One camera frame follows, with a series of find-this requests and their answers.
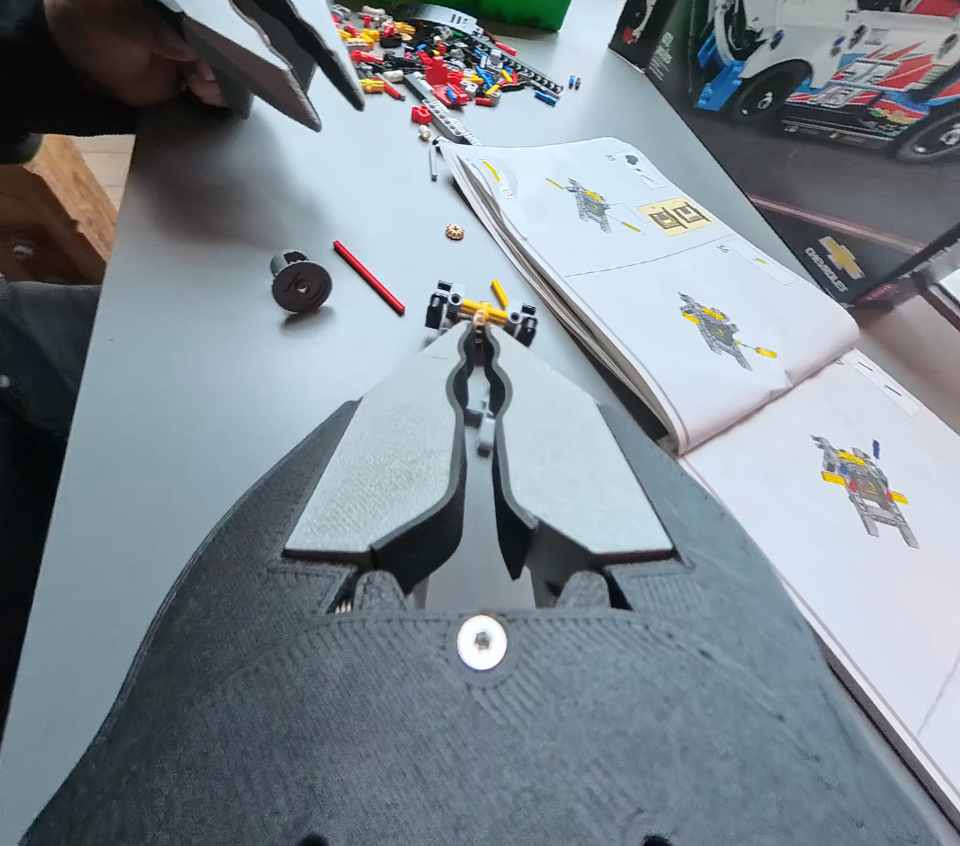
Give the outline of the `person's left hand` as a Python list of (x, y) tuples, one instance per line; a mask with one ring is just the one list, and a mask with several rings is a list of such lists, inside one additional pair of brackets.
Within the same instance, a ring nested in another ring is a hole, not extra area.
[(43, 0), (43, 8), (56, 47), (103, 94), (133, 108), (186, 93), (225, 106), (210, 66), (138, 0)]

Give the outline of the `lego instruction booklet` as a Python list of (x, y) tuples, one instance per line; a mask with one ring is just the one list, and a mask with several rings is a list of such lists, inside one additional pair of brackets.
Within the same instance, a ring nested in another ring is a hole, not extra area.
[(844, 308), (625, 142), (439, 149), (958, 822), (958, 435), (857, 348)]

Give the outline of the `grey lego frame assembly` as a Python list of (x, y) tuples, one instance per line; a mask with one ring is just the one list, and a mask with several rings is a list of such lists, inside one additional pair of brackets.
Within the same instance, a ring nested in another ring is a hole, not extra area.
[(472, 400), (464, 408), (466, 423), (477, 429), (477, 451), (491, 456), (496, 444), (496, 420), (503, 393), (495, 389), (493, 379), (493, 346), (488, 333), (499, 328), (529, 348), (537, 334), (537, 308), (530, 303), (510, 301), (506, 310), (486, 300), (469, 300), (461, 284), (439, 280), (426, 306), (424, 325), (443, 335), (456, 324), (469, 323), (473, 333), (473, 360), (482, 365), (486, 375), (485, 396)]

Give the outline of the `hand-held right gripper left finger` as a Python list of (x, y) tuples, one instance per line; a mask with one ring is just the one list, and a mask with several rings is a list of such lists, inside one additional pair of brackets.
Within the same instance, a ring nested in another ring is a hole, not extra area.
[(384, 571), (406, 594), (451, 558), (463, 531), (471, 338), (468, 324), (452, 327), (356, 404), (287, 556)]

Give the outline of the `person's left forearm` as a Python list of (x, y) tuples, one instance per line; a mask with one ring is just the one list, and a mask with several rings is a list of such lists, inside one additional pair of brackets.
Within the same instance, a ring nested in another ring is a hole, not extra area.
[(26, 163), (48, 134), (133, 134), (138, 112), (90, 91), (55, 46), (43, 0), (1, 0), (1, 163)]

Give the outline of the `red lego axle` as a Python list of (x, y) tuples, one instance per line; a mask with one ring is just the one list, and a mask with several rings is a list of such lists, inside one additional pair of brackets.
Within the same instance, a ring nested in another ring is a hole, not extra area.
[(343, 242), (334, 240), (332, 249), (391, 311), (400, 317), (405, 316), (404, 303)]

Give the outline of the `dark grey lego differential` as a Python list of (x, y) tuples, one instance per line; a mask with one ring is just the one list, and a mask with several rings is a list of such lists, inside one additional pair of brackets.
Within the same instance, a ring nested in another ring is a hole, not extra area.
[(299, 250), (287, 249), (270, 260), (271, 294), (288, 313), (304, 314), (324, 305), (332, 292), (328, 270)]

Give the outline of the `lego set box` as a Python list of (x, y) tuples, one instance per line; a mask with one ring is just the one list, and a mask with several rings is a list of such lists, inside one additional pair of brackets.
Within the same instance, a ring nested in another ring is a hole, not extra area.
[(958, 243), (958, 0), (627, 0), (641, 70), (846, 306)]

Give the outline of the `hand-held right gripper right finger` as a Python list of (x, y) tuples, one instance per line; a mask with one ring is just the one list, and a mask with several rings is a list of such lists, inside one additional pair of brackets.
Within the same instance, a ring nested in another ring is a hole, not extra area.
[(487, 328), (484, 438), (497, 536), (538, 607), (577, 572), (666, 562), (675, 546), (596, 400), (501, 328)]

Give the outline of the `pile of lego pieces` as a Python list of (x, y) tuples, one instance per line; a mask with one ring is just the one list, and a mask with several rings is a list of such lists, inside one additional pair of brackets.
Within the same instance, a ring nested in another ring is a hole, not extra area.
[(416, 5), (390, 14), (336, 4), (331, 18), (362, 91), (410, 100), (411, 122), (425, 142), (478, 146), (464, 120), (469, 109), (496, 109), (504, 96), (522, 93), (555, 108), (565, 89), (581, 85), (576, 75), (556, 82), (478, 20), (449, 8)]

